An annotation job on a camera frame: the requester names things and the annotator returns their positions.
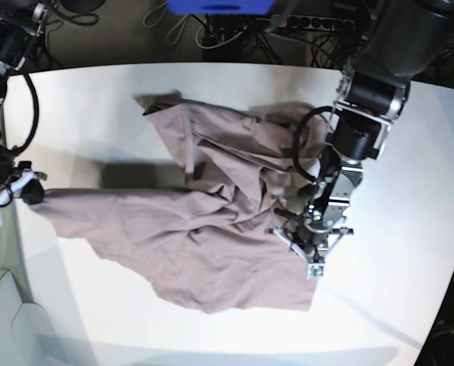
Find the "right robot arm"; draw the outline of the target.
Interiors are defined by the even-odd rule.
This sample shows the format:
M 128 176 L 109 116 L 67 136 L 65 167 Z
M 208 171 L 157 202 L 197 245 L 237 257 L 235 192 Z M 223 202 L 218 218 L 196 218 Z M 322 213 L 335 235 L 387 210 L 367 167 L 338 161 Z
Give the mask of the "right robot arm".
M 6 98 L 9 77 L 21 71 L 31 48 L 44 31 L 48 15 L 49 9 L 42 1 L 0 1 L 0 108 Z M 29 147 L 39 122 L 36 88 L 27 73 L 23 77 L 31 92 L 34 116 L 30 133 L 22 145 L 10 149 L 0 143 L 0 208 L 14 199 L 11 184 L 23 174 L 14 160 Z

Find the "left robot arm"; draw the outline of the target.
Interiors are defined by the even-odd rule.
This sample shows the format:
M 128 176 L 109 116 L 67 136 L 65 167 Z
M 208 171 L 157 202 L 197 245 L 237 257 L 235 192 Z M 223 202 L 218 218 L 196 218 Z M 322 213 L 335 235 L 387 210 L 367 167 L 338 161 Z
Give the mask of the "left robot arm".
M 292 137 L 292 163 L 306 185 L 301 213 L 281 210 L 286 221 L 274 234 L 307 263 L 309 277 L 324 273 L 325 260 L 353 230 L 341 226 L 350 196 L 363 178 L 362 162 L 377 159 L 407 103 L 411 79 L 425 70 L 454 31 L 454 1 L 381 1 L 365 41 L 343 68 L 331 106 L 303 116 Z M 300 162 L 301 135 L 322 114 L 337 118 L 312 175 Z

